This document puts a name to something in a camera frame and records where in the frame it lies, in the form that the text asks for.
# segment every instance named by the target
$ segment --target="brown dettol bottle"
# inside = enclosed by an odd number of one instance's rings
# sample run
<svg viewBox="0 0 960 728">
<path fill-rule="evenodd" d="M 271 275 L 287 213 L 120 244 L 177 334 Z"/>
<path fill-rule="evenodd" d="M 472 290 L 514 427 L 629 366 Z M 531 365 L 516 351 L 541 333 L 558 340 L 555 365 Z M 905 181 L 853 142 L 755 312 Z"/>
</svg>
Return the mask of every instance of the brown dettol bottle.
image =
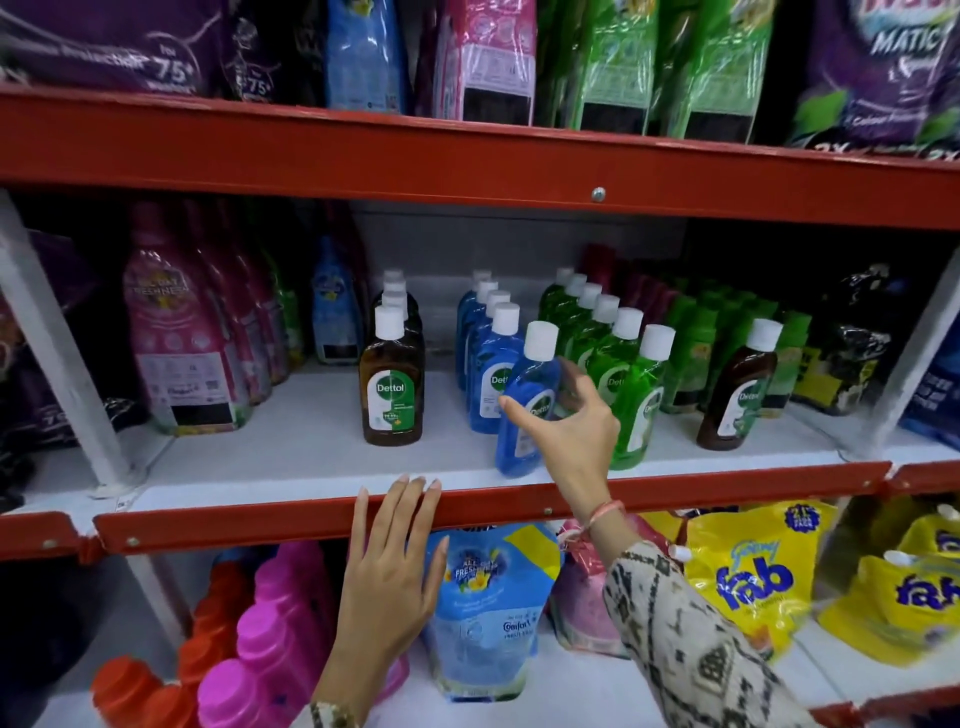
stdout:
<svg viewBox="0 0 960 728">
<path fill-rule="evenodd" d="M 373 310 L 373 339 L 360 356 L 363 435 L 371 445 L 410 445 L 423 433 L 423 351 L 403 309 Z"/>
<path fill-rule="evenodd" d="M 770 377 L 777 369 L 777 341 L 783 324 L 754 319 L 745 346 L 734 352 L 716 379 L 697 433 L 706 449 L 736 449 L 743 445 L 763 404 Z"/>
</svg>

